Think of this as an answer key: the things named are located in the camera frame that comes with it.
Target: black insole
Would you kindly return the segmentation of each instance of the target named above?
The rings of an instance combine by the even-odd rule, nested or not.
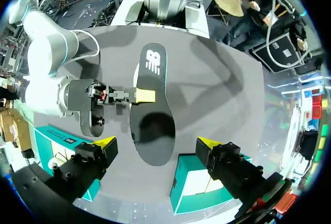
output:
[[[132,105],[130,127],[140,157],[151,166],[162,166],[175,147],[175,123],[166,98],[167,52],[160,44],[141,51],[137,88],[155,91],[156,101]]]

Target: gray work surface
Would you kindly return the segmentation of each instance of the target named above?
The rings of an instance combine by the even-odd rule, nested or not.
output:
[[[216,41],[165,28],[103,26],[88,31],[99,41],[100,58],[69,63],[58,74],[95,78],[118,89],[132,87],[141,49],[148,43],[162,44],[168,54],[166,94],[176,126],[172,158],[164,166],[153,167],[140,158],[133,144],[129,107],[107,106],[102,136],[85,137],[117,137],[118,156],[101,181],[101,194],[129,202],[170,202],[178,155],[194,153],[198,136],[232,141],[254,161],[264,120],[259,62]],[[95,53],[92,39],[80,37],[78,53]],[[60,118],[35,113],[34,123],[83,137],[77,115]]]

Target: person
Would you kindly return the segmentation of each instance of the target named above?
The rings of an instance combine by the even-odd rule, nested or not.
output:
[[[19,99],[17,93],[11,92],[6,88],[0,87],[0,98],[6,100],[16,100]]]
[[[247,9],[247,14],[230,30],[223,42],[230,45],[240,35],[249,34],[245,41],[233,46],[240,51],[246,52],[266,42],[268,26],[272,25],[270,41],[289,31],[291,41],[296,48],[306,51],[308,44],[305,41],[307,37],[301,16],[296,11],[290,13],[288,10],[292,7],[286,1],[282,2],[288,6],[287,8],[280,4],[279,1],[281,0],[276,0],[273,23],[270,23],[273,0],[250,0],[250,8]]]

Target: machinery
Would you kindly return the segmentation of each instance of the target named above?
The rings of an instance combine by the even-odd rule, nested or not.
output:
[[[41,89],[38,101],[35,93]],[[80,116],[82,133],[85,136],[98,137],[104,125],[104,109],[108,104],[129,102],[155,102],[155,91],[128,88],[117,91],[95,79],[73,80],[68,76],[51,77],[42,81],[32,81],[25,90],[25,101],[36,112],[55,116],[71,116],[76,111]]]
[[[38,0],[18,0],[9,5],[9,23],[22,22],[25,32],[32,40],[27,54],[30,83],[24,96],[26,104],[35,112],[62,117],[70,116],[73,111],[78,111],[81,114],[83,133],[87,136],[99,136],[102,132],[102,120],[100,119],[103,112],[102,106],[119,101],[132,102],[134,99],[132,94],[135,93],[132,90],[125,93],[117,92],[109,86],[96,82],[94,79],[73,81],[70,77],[56,76],[59,67],[66,63],[86,57],[99,56],[100,47],[98,41],[87,31],[65,30],[45,13],[42,13],[39,8],[44,1],[39,3]],[[288,1],[299,13],[302,13],[303,18],[308,19],[307,23],[311,23],[299,0]],[[129,17],[133,18],[133,21],[130,22],[136,22],[137,20],[161,24],[168,22],[187,30],[198,30],[195,34],[209,38],[204,9],[187,6],[189,3],[189,0],[126,1],[126,3],[123,2],[114,16],[112,25],[120,25],[118,20],[128,24]],[[90,35],[97,45],[97,52],[93,55],[75,57],[80,45],[75,32]],[[95,86],[96,83],[102,85],[100,87],[103,88],[103,91],[108,88],[111,89],[110,94],[118,94],[119,96],[117,98],[110,97],[109,102],[96,103],[96,99],[101,96],[94,95],[92,97],[88,95],[84,88],[89,88],[91,85]],[[83,91],[75,90],[76,87],[83,89]],[[36,100],[35,96],[40,95],[40,91],[43,91],[43,94]],[[77,107],[72,104],[77,96],[82,96],[86,100],[86,105]]]
[[[82,197],[95,179],[102,179],[117,152],[116,137],[82,143],[69,161],[53,166],[53,176],[34,163],[13,174],[12,181],[28,209],[47,223],[115,223],[80,210],[72,202]],[[212,179],[220,180],[233,198],[243,203],[231,223],[277,219],[274,207],[289,190],[291,180],[283,180],[277,172],[265,179],[263,168],[246,161],[240,147],[231,142],[198,138],[195,153]]]

